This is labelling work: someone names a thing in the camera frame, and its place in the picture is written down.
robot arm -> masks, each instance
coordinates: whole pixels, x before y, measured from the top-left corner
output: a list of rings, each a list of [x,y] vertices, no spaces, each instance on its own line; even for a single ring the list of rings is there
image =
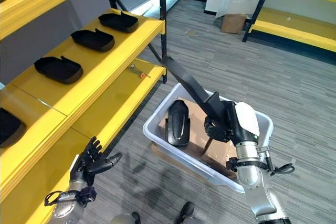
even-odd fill
[[[70,182],[67,191],[55,191],[45,198],[45,206],[56,205],[53,209],[49,224],[78,223],[87,203],[96,199],[93,181],[96,174],[109,170],[120,160],[122,154],[117,153],[105,158],[100,152],[101,145],[93,137],[84,151],[77,155],[70,168]],[[58,193],[52,201],[50,198]]]
[[[171,57],[164,57],[160,62],[207,114],[204,127],[208,136],[222,142],[232,141],[236,146],[238,158],[231,158],[227,168],[237,172],[256,221],[259,224],[290,224],[271,186],[270,177],[275,173],[291,173],[294,167],[287,164],[273,169],[268,148],[258,148],[259,127],[253,108],[245,103],[221,101],[217,92],[209,96]],[[266,163],[260,159],[262,152],[265,153]]]

white plastic bin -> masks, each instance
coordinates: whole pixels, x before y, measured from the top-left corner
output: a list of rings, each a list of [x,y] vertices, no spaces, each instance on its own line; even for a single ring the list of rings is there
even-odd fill
[[[145,122],[143,126],[144,135],[153,142],[155,142],[162,152],[172,157],[173,159],[177,160],[184,166],[188,167],[190,170],[201,175],[202,177],[207,179],[211,184],[225,185],[230,187],[234,191],[244,193],[244,189],[236,181],[225,177],[224,175],[213,170],[212,168],[203,164],[197,159],[182,152],[180,149],[170,145],[168,142],[166,142],[164,139],[160,137],[161,134],[159,129],[159,123],[165,117],[169,107],[179,97],[185,98],[190,101],[194,101],[194,99],[188,94],[188,92],[184,89],[184,87],[180,83],[177,84],[173,88],[173,90],[168,94],[168,96],[156,108],[151,117]],[[273,131],[273,122],[268,116],[258,111],[256,112],[256,114],[260,130],[259,147],[267,146],[269,143],[269,138],[271,137]]]

floor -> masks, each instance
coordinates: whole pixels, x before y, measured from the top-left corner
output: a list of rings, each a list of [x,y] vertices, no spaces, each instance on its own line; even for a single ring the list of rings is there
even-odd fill
[[[274,164],[294,163],[296,171],[272,178],[295,224],[336,223],[336,65],[223,34],[204,3],[181,0],[167,20],[168,54],[208,90],[245,101],[269,115]],[[160,38],[153,45],[160,48]],[[148,49],[141,58],[155,62]],[[200,182],[157,158],[142,125],[176,84],[169,75],[124,131],[112,151],[123,157],[96,177],[97,199],[81,224],[109,223],[113,216],[141,214],[145,224],[173,223],[183,204],[196,205],[206,223],[255,223],[244,194]]]

cable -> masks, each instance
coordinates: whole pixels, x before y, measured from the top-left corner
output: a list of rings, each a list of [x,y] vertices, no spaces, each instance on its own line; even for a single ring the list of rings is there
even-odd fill
[[[275,174],[290,174],[290,173],[295,171],[295,167],[293,166],[292,163],[288,163],[286,165],[283,165],[280,168],[278,168],[278,167],[273,168],[272,159],[268,155],[266,155],[266,162],[267,162],[267,165],[268,165],[268,171],[271,172],[271,174],[270,174],[271,176],[273,176]]]
[[[51,198],[51,196],[54,195],[54,194],[56,194],[56,193],[58,193],[57,198],[54,199],[53,201],[49,202],[49,199]],[[74,199],[67,199],[67,200],[61,200],[61,201],[59,201],[59,198],[61,196],[63,196],[64,194],[71,194],[71,193],[76,193],[77,194],[77,193],[79,193],[79,191],[77,191],[77,190],[69,190],[69,191],[65,191],[65,192],[63,192],[63,191],[53,191],[50,194],[48,194],[46,196],[46,198],[44,199],[44,206],[45,207],[46,206],[52,206],[52,205],[57,204],[59,202],[78,201],[78,199],[76,197]]]

brown cardboard box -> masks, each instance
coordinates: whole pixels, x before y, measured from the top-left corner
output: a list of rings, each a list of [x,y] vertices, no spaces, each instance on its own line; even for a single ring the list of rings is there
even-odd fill
[[[246,20],[245,14],[226,14],[223,17],[221,31],[230,34],[239,34]]]
[[[229,178],[236,177],[234,172],[226,169],[225,164],[230,157],[237,157],[236,147],[233,146],[232,142],[223,143],[213,140],[206,153],[203,154],[204,147],[209,140],[209,137],[204,131],[204,119],[206,114],[197,103],[182,98],[179,99],[183,100],[188,106],[190,118],[190,141],[187,146],[179,147],[179,149],[202,161],[224,176]],[[161,137],[163,139],[165,138],[165,119],[167,117],[168,113],[159,124]]]
[[[201,161],[224,176],[235,178],[236,174],[226,169],[226,161],[229,161],[230,157],[237,157],[236,147],[233,143],[213,140],[209,149],[202,155]]]

